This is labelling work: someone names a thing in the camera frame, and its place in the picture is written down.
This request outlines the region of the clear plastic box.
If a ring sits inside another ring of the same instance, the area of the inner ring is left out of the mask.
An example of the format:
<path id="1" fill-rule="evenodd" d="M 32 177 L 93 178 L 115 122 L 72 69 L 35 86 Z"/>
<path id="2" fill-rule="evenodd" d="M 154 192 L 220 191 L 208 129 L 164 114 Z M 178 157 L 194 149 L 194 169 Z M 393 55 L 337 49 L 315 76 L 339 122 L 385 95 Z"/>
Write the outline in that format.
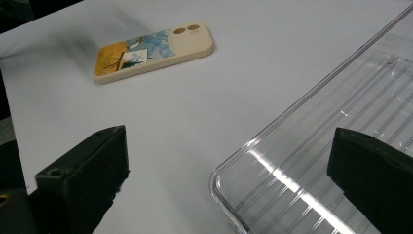
<path id="1" fill-rule="evenodd" d="M 338 128 L 413 157 L 413 0 L 213 171 L 231 234 L 379 234 L 327 175 Z"/>

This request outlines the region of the orange snack packet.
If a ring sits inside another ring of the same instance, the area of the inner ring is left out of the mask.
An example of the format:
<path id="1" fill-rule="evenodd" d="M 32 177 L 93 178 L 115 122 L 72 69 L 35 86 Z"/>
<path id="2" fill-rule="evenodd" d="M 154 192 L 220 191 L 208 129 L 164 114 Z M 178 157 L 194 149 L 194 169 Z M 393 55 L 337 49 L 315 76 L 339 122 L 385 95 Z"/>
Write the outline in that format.
<path id="1" fill-rule="evenodd" d="M 102 47 L 94 81 L 107 84 L 209 56 L 214 44 L 207 24 L 193 21 Z"/>

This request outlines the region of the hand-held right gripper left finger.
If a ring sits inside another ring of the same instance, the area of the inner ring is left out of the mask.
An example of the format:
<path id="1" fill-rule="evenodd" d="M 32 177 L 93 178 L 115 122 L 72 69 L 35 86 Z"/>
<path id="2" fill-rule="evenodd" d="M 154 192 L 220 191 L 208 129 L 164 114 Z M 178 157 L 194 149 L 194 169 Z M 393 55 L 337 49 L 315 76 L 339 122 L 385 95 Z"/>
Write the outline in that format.
<path id="1" fill-rule="evenodd" d="M 98 131 L 35 178 L 50 234 L 93 234 L 129 176 L 126 128 Z"/>

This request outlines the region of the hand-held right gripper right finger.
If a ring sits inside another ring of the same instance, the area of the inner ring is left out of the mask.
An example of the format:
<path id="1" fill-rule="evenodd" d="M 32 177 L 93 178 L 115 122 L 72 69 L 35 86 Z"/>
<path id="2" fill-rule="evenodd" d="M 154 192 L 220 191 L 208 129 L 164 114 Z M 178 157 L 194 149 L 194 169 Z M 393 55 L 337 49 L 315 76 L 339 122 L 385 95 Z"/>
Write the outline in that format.
<path id="1" fill-rule="evenodd" d="M 360 132 L 335 130 L 327 175 L 382 234 L 413 234 L 413 158 Z"/>

